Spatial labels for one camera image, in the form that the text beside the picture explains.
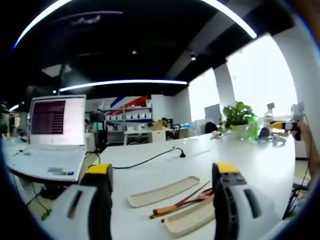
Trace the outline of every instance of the ceiling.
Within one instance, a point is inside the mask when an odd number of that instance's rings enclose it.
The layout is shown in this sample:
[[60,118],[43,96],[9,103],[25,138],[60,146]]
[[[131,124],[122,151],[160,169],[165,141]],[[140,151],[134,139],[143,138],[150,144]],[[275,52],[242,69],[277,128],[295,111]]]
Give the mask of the ceiling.
[[[237,24],[200,0],[73,0],[37,24],[17,44],[23,29],[55,1],[19,7],[19,22],[8,30],[10,80],[1,96],[8,107],[77,84],[121,79],[175,79],[190,82],[216,68],[252,38]],[[293,26],[289,13],[273,0],[221,0],[258,36]],[[196,60],[191,61],[191,53]],[[43,69],[67,66],[58,76]],[[89,99],[150,94],[175,95],[186,85],[117,84],[63,94]]]

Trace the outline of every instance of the white column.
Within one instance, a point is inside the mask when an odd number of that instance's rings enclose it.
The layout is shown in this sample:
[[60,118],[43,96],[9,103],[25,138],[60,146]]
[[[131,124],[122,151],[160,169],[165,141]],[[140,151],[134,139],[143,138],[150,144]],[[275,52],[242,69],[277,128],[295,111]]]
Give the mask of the white column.
[[275,36],[290,69],[298,101],[304,102],[305,114],[318,151],[320,150],[320,60],[319,49],[300,23]]
[[220,110],[222,114],[224,107],[236,105],[234,88],[232,85],[227,63],[224,63],[214,69],[214,75],[220,99]]

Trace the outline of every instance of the black ceiling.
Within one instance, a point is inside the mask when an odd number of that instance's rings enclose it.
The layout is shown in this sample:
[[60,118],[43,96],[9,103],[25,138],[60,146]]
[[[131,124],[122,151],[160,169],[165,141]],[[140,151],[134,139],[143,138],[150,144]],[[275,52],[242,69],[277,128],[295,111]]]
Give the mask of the black ceiling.
[[[22,3],[18,13],[21,21],[17,18],[10,28],[5,45],[7,53],[23,29],[52,2],[55,1],[32,1],[32,6]],[[99,13],[79,15],[96,11]],[[37,24],[18,43],[10,55],[7,67],[10,81],[2,98],[10,107],[32,97],[52,95],[52,91],[60,87],[60,79],[48,76],[42,69],[57,64],[67,64],[72,69],[63,75],[62,87],[118,79],[164,79],[192,39],[216,13],[215,8],[200,0],[73,0]],[[81,17],[87,22],[77,22]],[[277,34],[293,26],[287,11],[273,0],[267,0],[244,19],[258,36],[266,32]],[[190,61],[176,79],[193,80],[208,68],[224,63],[229,54],[251,40],[233,24],[207,46],[196,61]],[[88,98],[175,95],[184,87],[105,85],[72,93],[87,94]]]

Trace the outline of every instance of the green bottle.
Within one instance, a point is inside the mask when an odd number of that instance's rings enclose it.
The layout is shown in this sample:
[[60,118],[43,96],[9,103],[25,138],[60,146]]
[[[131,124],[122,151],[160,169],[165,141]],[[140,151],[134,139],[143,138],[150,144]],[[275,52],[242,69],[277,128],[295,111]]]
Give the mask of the green bottle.
[[259,133],[259,123],[256,115],[251,113],[251,117],[248,121],[248,136],[249,139],[256,139]]

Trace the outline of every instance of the floor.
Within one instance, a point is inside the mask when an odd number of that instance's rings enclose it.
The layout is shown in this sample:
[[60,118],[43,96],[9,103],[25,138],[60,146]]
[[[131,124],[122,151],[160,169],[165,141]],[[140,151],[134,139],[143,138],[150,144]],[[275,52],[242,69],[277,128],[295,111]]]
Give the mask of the floor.
[[[83,167],[80,173],[80,179],[84,176],[88,167],[97,159],[97,156],[94,154],[88,155],[83,163]],[[306,174],[306,169],[308,167],[308,162],[303,160],[295,161],[295,172],[294,176],[300,180],[302,180]],[[310,179],[309,171],[306,175],[306,180]],[[38,201],[47,209],[51,209],[53,202],[49,199],[43,198],[40,195],[37,196]],[[34,198],[28,205],[30,212],[34,215],[35,218],[41,220],[45,219],[46,210],[37,202]]]

